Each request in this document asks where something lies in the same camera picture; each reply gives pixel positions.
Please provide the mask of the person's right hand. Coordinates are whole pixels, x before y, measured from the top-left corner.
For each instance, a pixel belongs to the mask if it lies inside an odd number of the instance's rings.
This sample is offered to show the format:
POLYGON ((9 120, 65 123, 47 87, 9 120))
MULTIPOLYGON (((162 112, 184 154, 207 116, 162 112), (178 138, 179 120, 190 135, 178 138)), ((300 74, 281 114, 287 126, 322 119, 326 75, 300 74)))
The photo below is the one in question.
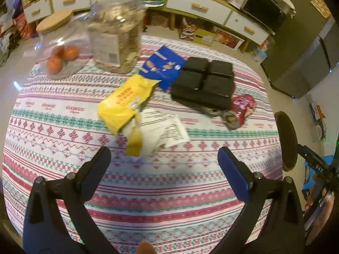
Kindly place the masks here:
POLYGON ((325 180, 318 174, 314 174, 312 179, 314 185, 310 188, 303 215, 304 229, 307 232, 321 230, 325 226, 334 203, 334 193, 327 188, 325 180))

